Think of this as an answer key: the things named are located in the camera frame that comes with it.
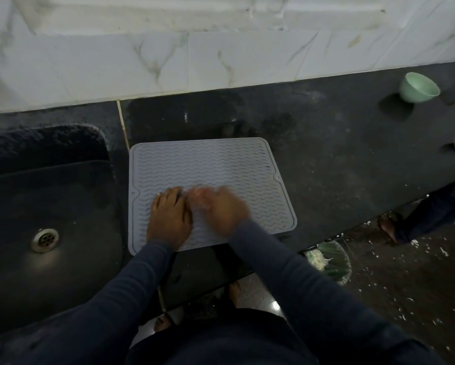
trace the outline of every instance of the person's left hand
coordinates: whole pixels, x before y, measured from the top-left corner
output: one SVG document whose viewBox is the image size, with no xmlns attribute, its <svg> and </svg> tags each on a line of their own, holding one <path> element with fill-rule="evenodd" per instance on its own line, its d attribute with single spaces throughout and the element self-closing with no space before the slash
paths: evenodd
<svg viewBox="0 0 455 365">
<path fill-rule="evenodd" d="M 178 197 L 181 191 L 182 187 L 169 188 L 155 197 L 146 231 L 147 242 L 159 239 L 177 251 L 187 240 L 192 231 L 192 213 L 185 196 Z"/>
</svg>

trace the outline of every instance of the sink drain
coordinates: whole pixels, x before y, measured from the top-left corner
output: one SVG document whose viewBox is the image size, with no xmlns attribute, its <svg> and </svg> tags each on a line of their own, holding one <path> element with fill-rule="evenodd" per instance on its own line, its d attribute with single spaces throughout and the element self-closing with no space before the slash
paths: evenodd
<svg viewBox="0 0 455 365">
<path fill-rule="evenodd" d="M 59 242 L 59 233 L 55 229 L 42 229 L 31 240 L 34 252 L 45 253 L 53 250 Z"/>
</svg>

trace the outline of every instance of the hand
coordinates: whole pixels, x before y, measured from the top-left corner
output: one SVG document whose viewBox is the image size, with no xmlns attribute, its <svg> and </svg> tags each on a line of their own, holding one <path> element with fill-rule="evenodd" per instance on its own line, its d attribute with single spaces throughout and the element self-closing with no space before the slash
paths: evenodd
<svg viewBox="0 0 455 365">
<path fill-rule="evenodd" d="M 219 234 L 230 236 L 243 220 L 251 218 L 248 205 L 227 187 L 214 190 L 200 187 L 189 190 L 188 201 L 204 212 L 209 226 Z"/>
<path fill-rule="evenodd" d="M 146 230 L 147 242 L 160 239 L 170 243 L 177 251 L 187 240 L 192 231 L 192 213 L 186 197 L 178 197 L 181 191 L 182 187 L 169 188 L 155 197 Z"/>
</svg>

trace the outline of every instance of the dark sweater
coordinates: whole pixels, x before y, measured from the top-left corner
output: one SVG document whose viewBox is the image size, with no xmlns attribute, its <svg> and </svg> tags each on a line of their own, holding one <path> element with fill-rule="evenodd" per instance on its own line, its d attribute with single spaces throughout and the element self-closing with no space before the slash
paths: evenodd
<svg viewBox="0 0 455 365">
<path fill-rule="evenodd" d="M 240 223 L 229 244 L 260 276 L 291 328 L 269 313 L 239 311 L 231 319 L 171 327 L 128 352 L 172 255 L 168 244 L 151 241 L 63 331 L 17 363 L 316 364 L 317 359 L 321 364 L 444 363 L 255 222 Z"/>
</svg>

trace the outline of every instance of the person's right hand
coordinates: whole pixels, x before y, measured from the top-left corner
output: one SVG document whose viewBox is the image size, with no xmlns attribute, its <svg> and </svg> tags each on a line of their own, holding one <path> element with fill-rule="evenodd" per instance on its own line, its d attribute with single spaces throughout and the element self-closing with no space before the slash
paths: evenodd
<svg viewBox="0 0 455 365">
<path fill-rule="evenodd" d="M 227 187 L 218 190 L 211 187 L 193 188 L 188 192 L 188 202 L 191 207 L 204 212 L 206 222 L 215 232 L 225 236 L 230 236 L 241 221 L 251 218 L 246 202 Z"/>
</svg>

